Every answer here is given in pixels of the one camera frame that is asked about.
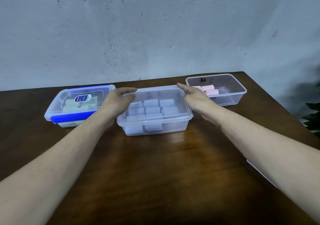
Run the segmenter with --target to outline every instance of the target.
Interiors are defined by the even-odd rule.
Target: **blue lid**
[[[114,85],[86,86],[64,89],[51,102],[45,118],[53,123],[80,121],[99,109]]]

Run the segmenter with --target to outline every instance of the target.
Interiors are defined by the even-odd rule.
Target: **clear plastic container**
[[[114,85],[64,89],[51,102],[45,118],[61,127],[78,126],[98,110],[113,89]]]
[[[237,104],[247,92],[247,89],[231,74],[188,77],[186,83],[190,86],[214,85],[219,94],[209,98],[220,106]]]
[[[140,88],[134,94],[135,100],[117,118],[127,136],[182,131],[193,117],[183,99],[184,91],[176,85]]]

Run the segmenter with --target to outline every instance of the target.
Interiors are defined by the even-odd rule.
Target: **concrete wall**
[[[0,90],[243,70],[319,95],[320,0],[0,0]]]

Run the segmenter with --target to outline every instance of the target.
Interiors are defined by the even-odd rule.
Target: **dark wooden tabletop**
[[[307,145],[319,140],[244,72],[242,116]],[[115,83],[137,88],[190,76]],[[0,180],[45,152],[72,128],[45,120],[62,89],[0,92]],[[198,114],[185,131],[128,137],[116,123],[98,142],[48,224],[315,224]]]

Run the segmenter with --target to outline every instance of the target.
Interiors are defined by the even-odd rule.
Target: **hand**
[[[187,86],[181,83],[177,83],[177,86],[185,91],[184,101],[187,106],[202,115],[202,117],[208,120],[206,114],[212,107],[218,106],[215,102],[213,102],[206,94],[204,94],[200,89]]]
[[[121,87],[112,90],[103,101],[102,105],[96,112],[99,116],[104,116],[111,126],[114,119],[122,114],[129,104],[136,98],[134,94],[130,94],[126,97],[122,97],[125,93],[133,93],[137,91],[135,87]]]

